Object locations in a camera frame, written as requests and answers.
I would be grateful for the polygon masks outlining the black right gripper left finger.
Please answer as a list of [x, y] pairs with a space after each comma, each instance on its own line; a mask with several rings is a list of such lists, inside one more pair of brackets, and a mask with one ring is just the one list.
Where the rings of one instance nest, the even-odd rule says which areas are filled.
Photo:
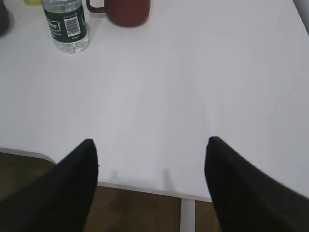
[[98, 182], [92, 139], [0, 204], [2, 232], [82, 232]]

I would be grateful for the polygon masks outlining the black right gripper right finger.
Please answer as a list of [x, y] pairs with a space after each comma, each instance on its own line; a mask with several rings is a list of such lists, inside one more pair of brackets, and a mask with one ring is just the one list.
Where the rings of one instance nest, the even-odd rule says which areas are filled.
[[209, 138], [204, 170], [221, 231], [309, 230], [309, 199], [256, 168], [220, 137]]

